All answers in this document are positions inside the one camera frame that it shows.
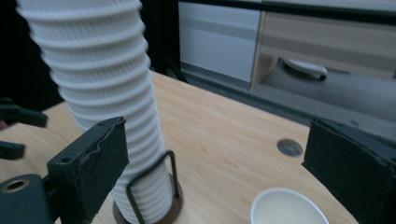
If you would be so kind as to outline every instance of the paper cup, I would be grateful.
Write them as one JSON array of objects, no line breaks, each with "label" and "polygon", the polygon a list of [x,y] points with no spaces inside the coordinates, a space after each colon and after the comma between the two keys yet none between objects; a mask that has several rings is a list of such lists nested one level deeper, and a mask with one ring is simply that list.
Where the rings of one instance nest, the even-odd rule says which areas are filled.
[{"label": "paper cup", "polygon": [[27,20],[34,36],[47,42],[87,41],[97,36],[121,33],[141,22],[138,10],[122,11],[111,17],[75,21]]},{"label": "paper cup", "polygon": [[55,71],[51,70],[50,76],[54,82],[63,88],[76,91],[89,91],[108,88],[141,76],[151,76],[149,73],[150,59],[146,54],[139,58],[109,67],[90,71]]},{"label": "paper cup", "polygon": [[251,224],[329,224],[326,217],[303,194],[291,189],[268,189],[254,200]]},{"label": "paper cup", "polygon": [[[125,189],[121,186],[126,186],[128,182],[128,179],[123,179],[123,176],[121,176],[116,187],[113,189],[113,195],[125,218],[132,223],[137,223],[136,217],[131,214],[131,205],[123,203],[124,200],[121,199],[125,195]],[[145,181],[136,184],[132,191],[136,197],[136,201],[145,221],[147,223],[155,223],[159,221],[170,209],[173,201],[172,194],[169,195],[166,193],[172,191],[172,189],[170,186],[169,174],[167,173],[164,163],[153,173],[150,173],[145,178]],[[156,194],[158,197],[154,197],[152,201],[144,200],[148,193]]]},{"label": "paper cup", "polygon": [[17,0],[21,10],[33,12],[64,12],[100,9],[137,3],[137,0]]},{"label": "paper cup", "polygon": [[108,69],[113,66],[119,66],[123,63],[134,63],[134,67],[137,67],[138,64],[135,60],[142,58],[143,55],[146,54],[146,50],[149,48],[149,44],[145,40],[144,43],[136,47],[135,49],[131,49],[125,54],[117,55],[115,57],[100,60],[100,61],[93,61],[93,62],[80,62],[80,63],[60,63],[55,62],[50,58],[47,58],[45,55],[42,55],[43,61],[51,67],[53,70],[60,70],[66,72],[81,72],[81,71],[88,71],[88,70],[102,70]]},{"label": "paper cup", "polygon": [[139,48],[140,45],[145,46],[146,40],[141,34],[138,34],[96,48],[51,49],[41,46],[41,52],[43,57],[54,63],[94,63],[128,54],[130,51]]}]

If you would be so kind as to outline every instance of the table surface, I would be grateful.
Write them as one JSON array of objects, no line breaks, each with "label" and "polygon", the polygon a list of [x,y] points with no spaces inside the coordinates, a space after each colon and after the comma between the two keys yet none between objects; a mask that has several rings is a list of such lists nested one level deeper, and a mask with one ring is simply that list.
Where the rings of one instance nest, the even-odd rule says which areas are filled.
[{"label": "table surface", "polygon": [[[175,151],[184,204],[176,223],[249,223],[250,206],[263,190],[297,190],[330,223],[357,223],[301,165],[303,156],[279,152],[277,141],[306,146],[309,128],[242,105],[170,77],[153,75],[165,146]],[[80,136],[65,103],[48,109],[46,129],[17,124],[0,140],[23,143],[25,157],[0,161],[0,182],[17,175],[44,176],[46,163]],[[93,223],[115,223],[109,195]]]}]

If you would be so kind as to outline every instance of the white cabinet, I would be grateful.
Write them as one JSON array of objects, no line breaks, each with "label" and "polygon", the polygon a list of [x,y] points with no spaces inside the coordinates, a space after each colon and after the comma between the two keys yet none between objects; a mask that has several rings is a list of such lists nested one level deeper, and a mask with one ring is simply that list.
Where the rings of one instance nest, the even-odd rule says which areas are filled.
[{"label": "white cabinet", "polygon": [[260,11],[179,3],[180,60],[250,82]]}]

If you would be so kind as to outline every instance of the wire cup holder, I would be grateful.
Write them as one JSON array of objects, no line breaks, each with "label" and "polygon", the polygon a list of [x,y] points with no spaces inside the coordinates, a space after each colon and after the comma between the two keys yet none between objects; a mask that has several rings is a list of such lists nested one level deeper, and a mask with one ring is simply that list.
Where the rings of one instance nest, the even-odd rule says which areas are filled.
[{"label": "wire cup holder", "polygon": [[[180,213],[181,206],[183,204],[183,191],[181,190],[181,186],[177,181],[177,169],[176,169],[176,160],[175,160],[175,152],[172,150],[167,150],[158,160],[156,160],[150,167],[140,172],[135,178],[133,178],[127,187],[125,188],[126,195],[128,196],[128,201],[131,204],[131,207],[134,210],[134,214],[138,220],[139,224],[146,224],[143,216],[140,212],[139,206],[137,205],[136,199],[134,198],[134,194],[131,191],[131,186],[137,183],[140,179],[150,174],[155,168],[157,168],[166,157],[170,157],[171,165],[172,165],[172,174],[169,174],[169,178],[171,180],[171,185],[173,188],[173,196],[174,200],[172,202],[171,208],[168,213],[157,222],[157,224],[170,224],[177,218]],[[116,203],[113,203],[113,215],[118,224],[131,224],[128,222],[120,212],[120,209],[117,207]]]}]

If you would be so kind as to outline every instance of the cup rim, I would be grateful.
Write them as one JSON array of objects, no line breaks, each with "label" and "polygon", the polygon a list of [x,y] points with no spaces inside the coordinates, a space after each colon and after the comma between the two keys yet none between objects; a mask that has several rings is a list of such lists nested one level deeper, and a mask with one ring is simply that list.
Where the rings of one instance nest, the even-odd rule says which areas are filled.
[{"label": "cup rim", "polygon": [[272,193],[276,193],[276,192],[281,192],[281,193],[288,193],[288,194],[292,194],[294,196],[297,196],[298,198],[304,200],[305,202],[309,203],[309,205],[312,206],[312,208],[314,208],[314,210],[316,210],[319,215],[321,216],[321,218],[323,219],[323,221],[326,224],[329,224],[329,220],[324,216],[323,212],[318,208],[318,206],[316,204],[314,204],[310,199],[308,199],[306,196],[304,196],[302,193],[293,190],[293,189],[287,189],[287,188],[271,188],[271,189],[266,189],[264,191],[262,191],[261,193],[259,193],[256,198],[254,199],[251,208],[250,208],[250,223],[253,224],[253,220],[254,220],[254,214],[256,211],[256,206],[259,203],[260,200],[262,200],[262,198],[264,198],[265,196],[272,194]]},{"label": "cup rim", "polygon": [[146,55],[145,61],[142,64],[146,66],[139,66],[138,69],[134,71],[134,74],[136,74],[135,76],[124,75],[124,76],[115,77],[110,80],[98,81],[95,82],[94,85],[91,85],[89,87],[86,87],[85,85],[81,85],[81,84],[78,85],[78,83],[65,82],[63,80],[60,80],[59,78],[57,78],[56,71],[54,70],[52,70],[49,75],[52,78],[52,80],[54,80],[59,86],[63,88],[67,88],[69,90],[76,90],[76,91],[95,91],[98,89],[113,88],[130,80],[137,79],[138,76],[141,76],[143,73],[147,73],[149,67],[149,56]]},{"label": "cup rim", "polygon": [[140,1],[122,2],[113,6],[83,8],[80,10],[66,11],[30,11],[17,7],[16,10],[28,21],[38,22],[66,22],[80,20],[94,20],[103,17],[110,17],[116,14],[125,13],[132,10],[139,10],[142,7]]},{"label": "cup rim", "polygon": [[34,33],[30,33],[30,37],[39,45],[45,49],[90,49],[96,47],[102,47],[106,45],[112,45],[129,38],[134,38],[137,35],[141,35],[146,29],[145,24],[140,20],[137,25],[132,26],[132,29],[117,33],[114,35],[98,36],[92,39],[84,40],[72,40],[72,41],[53,41],[42,39]]},{"label": "cup rim", "polygon": [[97,69],[105,69],[108,67],[116,66],[122,63],[125,63],[129,60],[133,60],[140,54],[146,54],[146,50],[149,47],[148,42],[143,38],[142,44],[139,45],[137,48],[130,50],[126,54],[118,55],[117,57],[96,61],[96,62],[89,62],[89,63],[58,63],[54,62],[45,55],[41,55],[43,61],[52,69],[61,70],[61,71],[91,71]]}]

